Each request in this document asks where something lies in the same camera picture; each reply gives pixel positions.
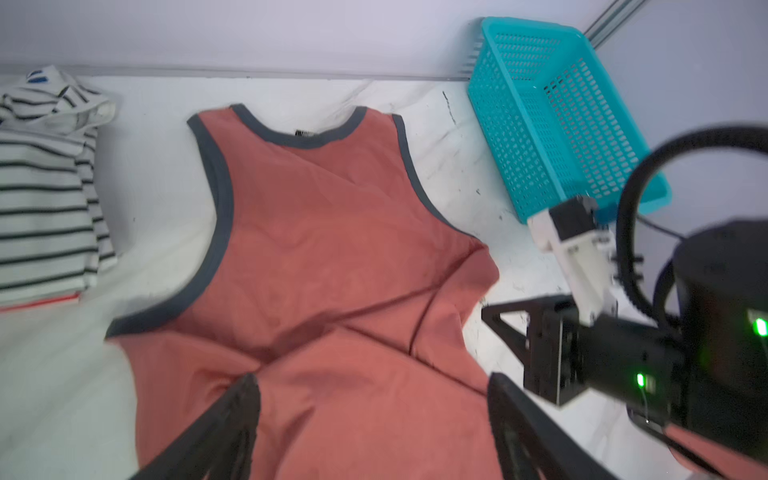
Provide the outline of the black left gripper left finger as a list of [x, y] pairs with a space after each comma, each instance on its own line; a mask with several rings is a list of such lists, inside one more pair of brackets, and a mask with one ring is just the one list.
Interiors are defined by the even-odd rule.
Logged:
[[257, 379], [246, 374], [132, 478], [248, 479], [260, 413]]

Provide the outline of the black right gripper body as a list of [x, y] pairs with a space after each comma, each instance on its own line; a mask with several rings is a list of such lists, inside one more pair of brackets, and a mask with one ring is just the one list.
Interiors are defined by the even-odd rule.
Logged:
[[593, 389], [650, 414], [682, 410], [686, 360], [667, 332], [608, 314], [583, 325], [569, 296], [534, 298], [524, 312], [530, 392], [557, 406]]

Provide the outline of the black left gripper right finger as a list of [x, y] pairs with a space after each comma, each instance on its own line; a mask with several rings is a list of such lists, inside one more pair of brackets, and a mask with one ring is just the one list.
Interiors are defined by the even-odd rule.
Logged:
[[505, 479], [612, 479], [523, 390], [502, 373], [489, 377], [487, 405]]

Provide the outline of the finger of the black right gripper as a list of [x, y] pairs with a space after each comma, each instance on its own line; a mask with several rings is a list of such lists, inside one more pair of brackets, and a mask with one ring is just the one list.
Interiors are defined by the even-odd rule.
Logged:
[[[570, 308], [569, 295], [542, 296], [487, 305], [481, 319], [524, 366], [558, 366], [561, 351], [561, 312]], [[528, 324], [522, 333], [502, 318], [524, 313]]]

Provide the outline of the dark red tank top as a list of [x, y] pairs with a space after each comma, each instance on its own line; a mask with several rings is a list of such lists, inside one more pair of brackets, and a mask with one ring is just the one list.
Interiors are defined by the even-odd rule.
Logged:
[[[190, 118], [216, 210], [198, 271], [116, 319], [137, 394], [138, 471], [239, 378], [261, 413], [248, 479], [505, 479], [463, 328], [498, 281], [413, 167], [403, 119], [359, 107], [317, 135], [242, 105]], [[763, 479], [678, 427], [723, 479]]]

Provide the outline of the black white striped tank top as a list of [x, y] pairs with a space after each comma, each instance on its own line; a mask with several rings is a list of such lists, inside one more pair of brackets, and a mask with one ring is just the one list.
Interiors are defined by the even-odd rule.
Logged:
[[95, 187], [117, 105], [48, 66], [1, 88], [1, 308], [76, 301], [117, 262]]

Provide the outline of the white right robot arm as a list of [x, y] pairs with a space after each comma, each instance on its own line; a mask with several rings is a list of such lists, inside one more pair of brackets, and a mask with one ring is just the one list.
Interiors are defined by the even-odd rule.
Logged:
[[587, 389], [623, 402], [630, 420], [698, 467], [715, 463], [670, 438], [678, 427], [739, 457], [767, 461], [767, 223], [731, 220], [683, 238], [642, 293], [634, 249], [640, 198], [679, 156], [709, 149], [765, 154], [763, 126], [726, 125], [675, 138], [630, 175], [616, 227], [578, 196], [531, 218], [567, 295], [488, 305], [483, 322], [518, 358], [524, 381], [490, 378], [488, 407], [505, 475], [599, 477], [602, 469], [533, 402], [562, 406]]

